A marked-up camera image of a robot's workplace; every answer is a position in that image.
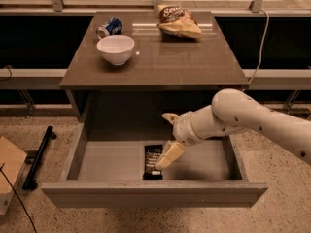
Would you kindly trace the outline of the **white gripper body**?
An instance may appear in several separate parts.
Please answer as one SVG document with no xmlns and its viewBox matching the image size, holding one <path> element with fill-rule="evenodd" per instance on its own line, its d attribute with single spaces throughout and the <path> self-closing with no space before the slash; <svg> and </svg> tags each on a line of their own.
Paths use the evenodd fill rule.
<svg viewBox="0 0 311 233">
<path fill-rule="evenodd" d="M 175 139 L 185 146 L 193 146 L 198 143 L 198 137 L 191 125 L 191 112 L 175 117 L 172 133 Z"/>
</svg>

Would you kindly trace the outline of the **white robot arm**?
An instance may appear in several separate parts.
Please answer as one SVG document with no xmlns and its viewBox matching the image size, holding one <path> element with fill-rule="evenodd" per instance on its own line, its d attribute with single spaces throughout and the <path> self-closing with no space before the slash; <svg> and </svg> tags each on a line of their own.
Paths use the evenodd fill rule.
<svg viewBox="0 0 311 233">
<path fill-rule="evenodd" d="M 223 89 L 214 95 L 209 106 L 179 116 L 165 113 L 162 117 L 172 124 L 174 139 L 164 146 L 155 165 L 158 170 L 170 166 L 187 146 L 244 129 L 260 133 L 311 164 L 311 121 L 264 107 L 240 90 Z"/>
</svg>

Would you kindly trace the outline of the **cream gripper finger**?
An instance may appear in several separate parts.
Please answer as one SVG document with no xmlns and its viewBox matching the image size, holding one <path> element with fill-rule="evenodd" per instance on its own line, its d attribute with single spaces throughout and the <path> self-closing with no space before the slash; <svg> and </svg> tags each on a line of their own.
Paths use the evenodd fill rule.
<svg viewBox="0 0 311 233">
<path fill-rule="evenodd" d="M 179 118 L 177 114 L 173 114 L 173 113 L 164 113 L 161 115 L 161 117 L 167 120 L 171 125 L 173 125 Z"/>
<path fill-rule="evenodd" d="M 168 141 L 155 164 L 157 170 L 164 170 L 185 152 L 185 146 L 178 141 Z"/>
</svg>

